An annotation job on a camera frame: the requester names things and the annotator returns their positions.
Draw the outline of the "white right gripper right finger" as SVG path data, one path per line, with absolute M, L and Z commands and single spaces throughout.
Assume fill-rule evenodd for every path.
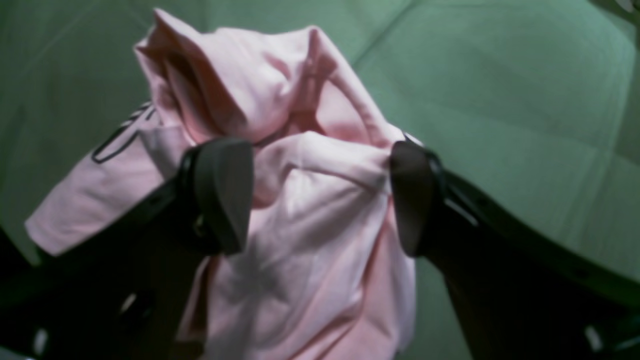
M 435 153 L 394 143 L 400 244 L 444 278 L 475 360 L 637 360 L 639 283 L 519 221 Z

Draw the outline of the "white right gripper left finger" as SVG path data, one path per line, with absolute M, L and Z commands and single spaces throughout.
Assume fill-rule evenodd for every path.
M 1 233 L 3 360 L 167 360 L 206 256 L 246 244 L 253 147 L 220 137 L 92 238 L 33 267 Z

